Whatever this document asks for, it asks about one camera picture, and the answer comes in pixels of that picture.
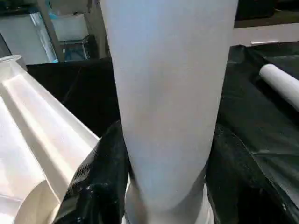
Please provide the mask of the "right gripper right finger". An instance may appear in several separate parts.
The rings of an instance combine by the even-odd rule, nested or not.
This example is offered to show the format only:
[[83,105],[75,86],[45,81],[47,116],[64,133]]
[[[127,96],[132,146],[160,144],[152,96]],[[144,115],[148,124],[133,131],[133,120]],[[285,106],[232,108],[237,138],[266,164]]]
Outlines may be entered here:
[[299,209],[262,171],[243,141],[222,125],[215,128],[206,182],[217,224],[299,222]]

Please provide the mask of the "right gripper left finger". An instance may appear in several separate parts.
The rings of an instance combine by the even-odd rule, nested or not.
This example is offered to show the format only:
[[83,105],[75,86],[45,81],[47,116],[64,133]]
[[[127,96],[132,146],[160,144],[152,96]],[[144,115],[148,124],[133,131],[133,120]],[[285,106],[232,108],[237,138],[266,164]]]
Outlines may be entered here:
[[122,223],[129,168],[121,122],[117,121],[76,170],[54,223]]

